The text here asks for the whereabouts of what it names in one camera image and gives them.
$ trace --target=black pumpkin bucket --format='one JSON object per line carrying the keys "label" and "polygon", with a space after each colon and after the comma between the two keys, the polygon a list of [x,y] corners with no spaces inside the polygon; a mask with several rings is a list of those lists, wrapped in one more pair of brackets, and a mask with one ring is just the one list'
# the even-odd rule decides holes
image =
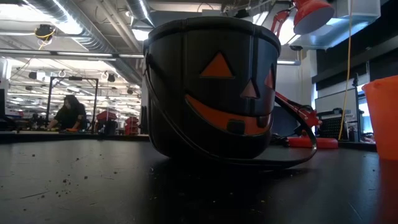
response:
{"label": "black pumpkin bucket", "polygon": [[[268,29],[230,17],[166,23],[144,43],[148,128],[169,157],[199,156],[237,166],[287,168],[309,160],[315,137],[297,112],[275,98],[280,42]],[[253,159],[271,140],[274,102],[314,142],[294,161]]]}

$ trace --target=orange cup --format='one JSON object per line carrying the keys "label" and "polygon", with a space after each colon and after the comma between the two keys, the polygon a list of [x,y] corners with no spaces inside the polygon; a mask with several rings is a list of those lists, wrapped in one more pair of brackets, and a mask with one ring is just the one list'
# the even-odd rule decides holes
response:
{"label": "orange cup", "polygon": [[374,80],[362,90],[368,101],[379,157],[398,160],[398,75]]}

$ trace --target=orange smiling mouth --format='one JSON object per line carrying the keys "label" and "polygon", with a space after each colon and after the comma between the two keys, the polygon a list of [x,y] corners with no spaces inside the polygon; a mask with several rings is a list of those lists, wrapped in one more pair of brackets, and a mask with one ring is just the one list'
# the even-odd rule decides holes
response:
{"label": "orange smiling mouth", "polygon": [[271,115],[259,117],[241,116],[210,108],[190,95],[185,95],[185,99],[207,122],[216,128],[233,134],[255,136],[265,133],[271,127]]}

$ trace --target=office room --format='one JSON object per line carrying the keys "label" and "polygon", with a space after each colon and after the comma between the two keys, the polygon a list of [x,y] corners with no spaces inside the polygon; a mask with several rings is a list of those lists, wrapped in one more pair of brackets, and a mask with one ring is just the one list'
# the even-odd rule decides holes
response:
{"label": "office room", "polygon": [[395,0],[0,0],[0,223],[397,223]]}

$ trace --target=black table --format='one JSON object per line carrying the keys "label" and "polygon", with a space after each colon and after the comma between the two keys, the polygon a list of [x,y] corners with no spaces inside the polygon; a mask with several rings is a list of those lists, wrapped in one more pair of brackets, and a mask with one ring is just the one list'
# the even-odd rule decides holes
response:
{"label": "black table", "polygon": [[352,149],[258,172],[181,163],[149,142],[2,144],[0,223],[398,223],[397,171]]}

